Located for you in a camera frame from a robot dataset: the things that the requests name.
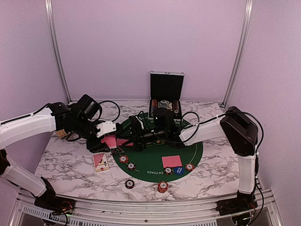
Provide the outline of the red playing card deck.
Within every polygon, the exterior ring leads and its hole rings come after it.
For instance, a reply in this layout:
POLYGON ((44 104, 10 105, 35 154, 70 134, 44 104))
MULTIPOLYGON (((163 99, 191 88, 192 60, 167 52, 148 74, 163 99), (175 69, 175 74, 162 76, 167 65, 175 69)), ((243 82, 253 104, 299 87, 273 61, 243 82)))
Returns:
POLYGON ((117 148, 117 141, 115 135, 106 135, 101 143, 105 143, 110 149, 117 148))

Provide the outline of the red card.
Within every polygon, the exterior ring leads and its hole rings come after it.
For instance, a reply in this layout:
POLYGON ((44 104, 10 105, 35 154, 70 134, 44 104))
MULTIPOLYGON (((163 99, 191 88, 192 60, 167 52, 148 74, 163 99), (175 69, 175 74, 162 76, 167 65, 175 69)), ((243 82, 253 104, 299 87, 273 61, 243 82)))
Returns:
POLYGON ((181 157, 179 155, 162 156, 162 164, 163 164, 163 168, 181 167, 182 166, 181 157))
MULTIPOLYGON (((128 142, 128 139, 119 139, 119 138, 117 138, 117 140, 116 140, 117 146, 122 146, 126 142, 128 142)), ((126 144, 126 146, 133 146, 133 145, 134 145, 133 142, 126 144)))

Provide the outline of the triangular black red dealer button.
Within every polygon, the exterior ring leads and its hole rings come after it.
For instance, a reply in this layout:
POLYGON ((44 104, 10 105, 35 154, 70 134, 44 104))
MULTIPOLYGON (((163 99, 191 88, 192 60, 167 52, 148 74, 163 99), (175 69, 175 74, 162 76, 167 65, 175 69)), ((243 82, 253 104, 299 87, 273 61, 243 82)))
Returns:
POLYGON ((122 154, 124 151, 122 149, 114 148, 111 150, 111 155, 122 154))

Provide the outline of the red 5 chips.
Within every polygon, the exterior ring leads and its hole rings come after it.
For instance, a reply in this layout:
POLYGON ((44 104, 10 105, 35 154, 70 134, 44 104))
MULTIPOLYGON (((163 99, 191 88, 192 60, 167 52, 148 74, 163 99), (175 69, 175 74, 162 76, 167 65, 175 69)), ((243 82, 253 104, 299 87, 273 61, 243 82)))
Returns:
POLYGON ((127 155, 122 155, 119 157, 119 162, 120 163, 127 163, 129 161, 129 158, 127 155))
POLYGON ((195 166, 191 163, 187 163, 185 165, 185 168, 186 168, 187 171, 193 171, 195 169, 195 166))

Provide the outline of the black 100 chips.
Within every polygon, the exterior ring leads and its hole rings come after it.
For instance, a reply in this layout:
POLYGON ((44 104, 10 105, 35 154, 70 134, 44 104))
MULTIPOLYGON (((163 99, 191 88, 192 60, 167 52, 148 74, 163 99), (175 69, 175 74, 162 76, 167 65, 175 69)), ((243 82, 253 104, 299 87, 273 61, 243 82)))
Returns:
POLYGON ((166 167, 166 168, 164 168, 164 173, 166 174, 166 175, 171 175, 171 174, 173 174, 173 169, 171 168, 171 167, 166 167))
POLYGON ((133 171, 136 169, 136 164, 133 163, 133 162, 130 162, 128 165, 127 165, 127 169, 130 170, 130 171, 133 171))

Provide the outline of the black red 100 chip stack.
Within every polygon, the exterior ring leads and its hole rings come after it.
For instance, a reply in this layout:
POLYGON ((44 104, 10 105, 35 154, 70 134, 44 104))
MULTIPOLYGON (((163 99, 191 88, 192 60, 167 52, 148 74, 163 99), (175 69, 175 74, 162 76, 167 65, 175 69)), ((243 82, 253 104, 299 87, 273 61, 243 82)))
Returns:
POLYGON ((127 189, 132 189, 132 188, 134 188, 134 186, 135 186, 135 182, 131 179, 129 179, 125 182, 125 187, 127 189))

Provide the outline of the blue small blind button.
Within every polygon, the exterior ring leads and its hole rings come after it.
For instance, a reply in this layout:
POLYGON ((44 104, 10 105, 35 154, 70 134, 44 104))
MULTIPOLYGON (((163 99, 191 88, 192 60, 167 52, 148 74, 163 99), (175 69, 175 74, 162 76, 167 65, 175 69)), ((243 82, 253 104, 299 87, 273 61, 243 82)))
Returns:
POLYGON ((185 173, 185 168, 183 167, 175 167, 174 168, 174 173, 178 176, 181 176, 185 173))

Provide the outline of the red yellow 5 chip stack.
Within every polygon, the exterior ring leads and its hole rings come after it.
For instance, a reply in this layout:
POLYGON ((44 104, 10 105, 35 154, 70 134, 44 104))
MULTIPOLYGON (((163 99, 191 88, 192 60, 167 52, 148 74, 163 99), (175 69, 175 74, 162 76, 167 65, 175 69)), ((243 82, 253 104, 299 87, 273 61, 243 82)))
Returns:
POLYGON ((161 181, 158 183, 158 192, 165 193, 168 190, 169 186, 166 181, 161 181))

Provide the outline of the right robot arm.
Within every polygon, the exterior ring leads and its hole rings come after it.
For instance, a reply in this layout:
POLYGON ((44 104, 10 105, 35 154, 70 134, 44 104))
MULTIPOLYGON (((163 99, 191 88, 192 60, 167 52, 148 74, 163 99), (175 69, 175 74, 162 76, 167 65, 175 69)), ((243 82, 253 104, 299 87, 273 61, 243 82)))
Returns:
POLYGON ((139 116, 130 116, 130 136, 123 145, 132 143, 141 151, 147 143, 162 140, 172 148, 184 148, 225 137, 238 158, 239 185, 237 196, 218 201, 216 210, 224 216, 258 206, 254 192, 258 173, 257 151, 261 141, 258 139, 258 124, 254 123, 255 118, 251 114, 232 106, 223 114, 185 127, 176 126, 173 114, 165 108, 154 110, 153 116, 153 128, 139 116))

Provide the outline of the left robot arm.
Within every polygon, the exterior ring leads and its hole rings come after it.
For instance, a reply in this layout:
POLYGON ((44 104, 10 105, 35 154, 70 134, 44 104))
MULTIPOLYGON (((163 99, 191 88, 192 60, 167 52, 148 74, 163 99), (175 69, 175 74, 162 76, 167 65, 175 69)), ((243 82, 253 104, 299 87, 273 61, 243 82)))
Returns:
POLYGON ((35 205, 58 213, 69 210, 72 199, 60 198, 50 182, 38 177, 16 163, 6 148, 15 143, 31 140, 43 134, 64 131, 71 132, 86 140, 87 150, 100 152, 105 147, 102 139, 122 130, 116 122, 94 119, 96 113, 102 113, 101 105, 85 94, 73 104, 62 102, 47 103, 40 109, 0 123, 0 176, 6 181, 30 192, 35 205))

